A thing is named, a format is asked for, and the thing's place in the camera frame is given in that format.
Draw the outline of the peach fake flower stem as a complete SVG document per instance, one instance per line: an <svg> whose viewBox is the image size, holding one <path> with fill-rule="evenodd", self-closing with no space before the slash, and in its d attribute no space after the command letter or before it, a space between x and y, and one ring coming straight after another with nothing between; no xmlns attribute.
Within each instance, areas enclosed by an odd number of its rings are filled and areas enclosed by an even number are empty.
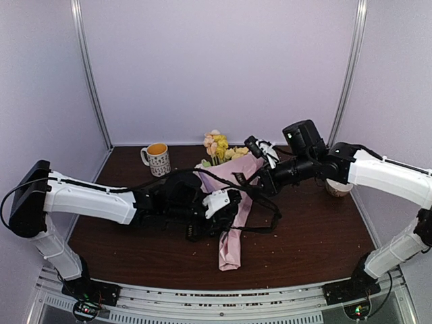
<svg viewBox="0 0 432 324"><path fill-rule="evenodd" d="M219 130L212 130L211 132L207 132L205 134L203 145L207 150L207 154L211 157L214 157L216 155L220 135L221 133Z"/></svg>

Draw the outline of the purple wrapping paper sheet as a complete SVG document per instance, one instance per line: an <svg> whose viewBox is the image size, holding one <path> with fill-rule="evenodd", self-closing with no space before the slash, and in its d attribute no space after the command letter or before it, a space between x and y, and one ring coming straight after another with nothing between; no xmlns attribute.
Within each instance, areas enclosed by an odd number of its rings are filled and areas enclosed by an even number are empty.
<svg viewBox="0 0 432 324"><path fill-rule="evenodd" d="M219 236L219 270L230 271L241 267L241 234L246 225L252 208L252 199L244 191L230 188L218 179L227 180L239 185L235 175L241 173L246 178L252 176L263 161L248 153L221 165L205 167L202 163L196 166L202 169L196 175L200 178L201 189L210 196L217 196L217 204L224 204L223 208L215 212L210 221L217 226Z"/></svg>

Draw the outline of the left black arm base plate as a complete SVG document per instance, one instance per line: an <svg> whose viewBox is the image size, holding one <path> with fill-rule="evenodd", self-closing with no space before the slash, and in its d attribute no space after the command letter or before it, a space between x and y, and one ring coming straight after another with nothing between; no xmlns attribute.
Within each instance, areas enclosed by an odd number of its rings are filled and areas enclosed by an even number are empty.
<svg viewBox="0 0 432 324"><path fill-rule="evenodd" d="M65 281L61 293L74 297L76 300L106 306L116 306L120 290L121 288L119 285L100 281Z"/></svg>

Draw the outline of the bright yellow fake flower stem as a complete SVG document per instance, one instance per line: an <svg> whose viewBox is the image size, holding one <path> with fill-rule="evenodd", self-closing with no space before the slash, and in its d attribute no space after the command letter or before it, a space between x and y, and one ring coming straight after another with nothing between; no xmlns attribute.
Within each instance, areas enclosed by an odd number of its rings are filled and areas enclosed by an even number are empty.
<svg viewBox="0 0 432 324"><path fill-rule="evenodd" d="M214 143L217 145L215 149L215 158L218 164L222 164L225 161L225 152L229 148L229 142L223 134L214 135Z"/></svg>

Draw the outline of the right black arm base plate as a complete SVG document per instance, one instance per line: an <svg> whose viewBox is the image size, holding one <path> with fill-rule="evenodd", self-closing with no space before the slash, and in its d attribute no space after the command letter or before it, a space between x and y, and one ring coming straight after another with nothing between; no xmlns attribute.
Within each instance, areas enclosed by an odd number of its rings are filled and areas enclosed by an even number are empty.
<svg viewBox="0 0 432 324"><path fill-rule="evenodd" d="M339 304L366 298L371 294L380 293L378 283L361 283L353 279L327 283L323 286L323 293L327 305Z"/></svg>

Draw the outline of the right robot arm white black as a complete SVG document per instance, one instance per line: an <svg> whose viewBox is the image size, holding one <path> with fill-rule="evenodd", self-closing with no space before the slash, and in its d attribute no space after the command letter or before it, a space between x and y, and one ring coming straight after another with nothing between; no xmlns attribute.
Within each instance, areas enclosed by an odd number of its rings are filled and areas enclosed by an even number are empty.
<svg viewBox="0 0 432 324"><path fill-rule="evenodd" d="M276 195L287 185L310 178L374 189L418 207L414 219L389 242L369 252L346 283L350 297L360 298L372 282L414 255L431 247L431 171L381 157L357 144L339 142L329 149L305 149L258 175L263 192Z"/></svg>

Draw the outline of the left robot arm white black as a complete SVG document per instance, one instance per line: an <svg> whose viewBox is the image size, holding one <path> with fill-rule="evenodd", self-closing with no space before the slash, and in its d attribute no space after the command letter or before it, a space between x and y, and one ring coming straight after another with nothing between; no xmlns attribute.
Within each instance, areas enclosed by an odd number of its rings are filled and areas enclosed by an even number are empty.
<svg viewBox="0 0 432 324"><path fill-rule="evenodd" d="M195 169L179 170L135 188L109 187L66 177L37 161L7 195L13 197L4 226L33 240L38 251L57 270L64 286L83 300L97 294L83 257L56 230L49 213L72 213L147 227L179 223L186 237L197 241L227 231L238 212L241 194L235 189L203 192Z"/></svg>

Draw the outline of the black ribbon gold lettering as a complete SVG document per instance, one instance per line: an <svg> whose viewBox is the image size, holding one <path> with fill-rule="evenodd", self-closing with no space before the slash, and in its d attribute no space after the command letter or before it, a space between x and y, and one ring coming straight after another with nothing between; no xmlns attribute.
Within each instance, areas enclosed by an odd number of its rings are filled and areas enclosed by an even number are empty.
<svg viewBox="0 0 432 324"><path fill-rule="evenodd" d="M234 180L223 179L210 171L203 169L195 169L199 174L209 176L212 180L216 180L223 184L223 189L237 190L239 197L236 203L230 208L231 213L222 218L205 219L205 212L203 216L195 215L186 227L186 239L190 242L198 242L204 237L214 237L219 234L228 234L232 230L240 230L245 232L252 232L258 234L269 234L275 230L279 220L281 219L281 211L279 207L269 200L262 192L259 186L253 185L252 181L256 179L253 175L250 179L246 178L243 173L233 172ZM199 202L199 207L202 207L202 201L209 193L206 193L202 200ZM271 218L268 225L263 226L248 226L236 225L234 222L236 217L240 215L241 204L246 202L249 198L251 205L260 208L262 211L267 211Z"/></svg>

